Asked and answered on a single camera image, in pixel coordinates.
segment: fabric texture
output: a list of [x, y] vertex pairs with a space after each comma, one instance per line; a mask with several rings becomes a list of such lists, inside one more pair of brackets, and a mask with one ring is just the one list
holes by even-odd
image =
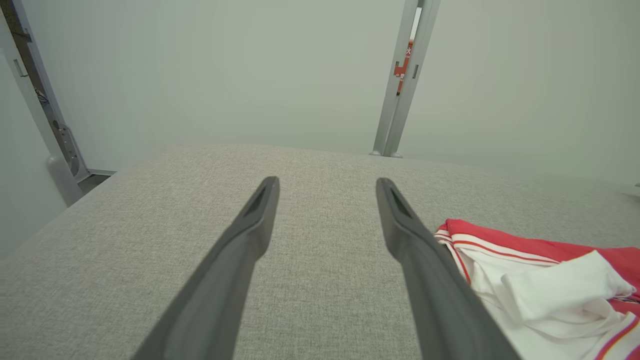
[[[626, 359], [640, 347], [640, 304], [634, 300], [640, 284], [627, 282], [637, 279], [633, 264], [640, 263], [640, 249], [578, 255], [586, 247], [451, 219], [435, 236], [522, 359]], [[571, 252], [577, 257], [558, 261]]]
[[585, 179], [259, 145], [173, 147], [118, 172], [2, 263], [7, 358], [125, 359], [266, 176], [280, 178], [236, 359], [420, 357], [375, 181], [432, 230], [637, 246], [637, 189]]

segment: floor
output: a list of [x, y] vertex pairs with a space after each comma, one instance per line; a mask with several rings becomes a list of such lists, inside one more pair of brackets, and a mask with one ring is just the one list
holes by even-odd
[[96, 186], [102, 184], [102, 182], [105, 181], [106, 179], [109, 179], [109, 176], [91, 175], [86, 179], [82, 180], [81, 182], [79, 182], [78, 186], [80, 186], [80, 190], [82, 190], [82, 194], [86, 195], [91, 190], [95, 189]]

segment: gray upholstered bed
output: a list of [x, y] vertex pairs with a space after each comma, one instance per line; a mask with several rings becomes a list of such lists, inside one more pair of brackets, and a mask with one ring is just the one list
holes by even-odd
[[238, 359], [417, 358], [375, 180], [434, 229], [639, 246], [640, 192], [585, 179], [256, 145], [174, 147], [117, 173], [3, 262], [7, 358], [127, 358], [260, 181], [280, 177]]

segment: white fabric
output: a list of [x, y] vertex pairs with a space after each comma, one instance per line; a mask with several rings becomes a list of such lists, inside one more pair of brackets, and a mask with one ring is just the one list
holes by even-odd
[[633, 349], [640, 347], [640, 326], [637, 323], [637, 317], [627, 313], [624, 320], [617, 327], [600, 337], [596, 345], [591, 348], [583, 359], [638, 360], [637, 356], [629, 356]]
[[[595, 359], [596, 346], [602, 347], [599, 344], [603, 339], [615, 337], [635, 319], [633, 314], [616, 312], [603, 297], [595, 297], [603, 293], [622, 295], [631, 287], [599, 254], [588, 254], [559, 267], [497, 258], [472, 249], [458, 251], [465, 258], [471, 287], [523, 360]], [[593, 272], [605, 274], [594, 276], [587, 271], [590, 266]], [[548, 274], [554, 278], [545, 282]], [[557, 291], [555, 300], [551, 291]], [[628, 354], [631, 350], [623, 348], [620, 352]]]
[[605, 299], [627, 297], [636, 291], [595, 250], [556, 266], [505, 274], [502, 283], [515, 303], [516, 313], [511, 313], [511, 317], [523, 322], [541, 320], [582, 305], [588, 311], [601, 313]]

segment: red stripe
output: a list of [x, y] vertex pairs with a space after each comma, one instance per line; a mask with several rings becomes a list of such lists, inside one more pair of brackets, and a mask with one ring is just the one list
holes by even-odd
[[600, 350], [600, 352], [598, 353], [598, 356], [596, 356], [596, 358], [594, 360], [602, 360], [602, 359], [604, 359], [604, 355], [607, 355], [607, 352], [613, 347], [613, 345], [615, 345], [620, 339], [622, 339], [631, 330], [633, 330], [634, 327], [636, 327], [636, 325], [638, 324], [638, 320], [640, 320], [640, 318], [638, 318], [636, 316], [634, 321], [632, 321], [624, 330], [622, 330], [621, 332], [617, 333], [617, 335], [615, 335], [613, 338], [611, 338], [604, 345], [604, 347]]
[[498, 255], [502, 255], [502, 256], [509, 256], [511, 258], [518, 258], [518, 259], [523, 259], [523, 260], [529, 260], [529, 261], [542, 261], [543, 263], [552, 263], [552, 264], [558, 264], [558, 261], [554, 261], [554, 260], [542, 260], [542, 259], [531, 259], [531, 258], [525, 258], [523, 256], [519, 256], [519, 255], [513, 255], [513, 254], [505, 254], [504, 252], [499, 252], [496, 250], [492, 250], [489, 249], [488, 247], [482, 246], [480, 244], [471, 242], [471, 241], [465, 241], [465, 240], [454, 240], [453, 244], [467, 244], [467, 245], [473, 245], [473, 246], [477, 246], [477, 247], [481, 247], [484, 250], [490, 251], [490, 252], [494, 252]]
[[460, 254], [458, 254], [458, 251], [456, 250], [455, 247], [453, 247], [453, 244], [451, 243], [451, 240], [445, 239], [445, 238], [441, 238], [444, 241], [446, 241], [447, 243], [451, 244], [451, 248], [453, 249], [453, 252], [456, 253], [456, 256], [458, 257], [458, 261], [460, 262], [460, 266], [462, 267], [462, 271], [465, 273], [465, 277], [467, 278], [467, 282], [470, 284], [471, 283], [471, 278], [469, 277], [469, 273], [467, 272], [467, 268], [465, 267], [465, 264], [462, 262], [462, 258], [460, 257]]

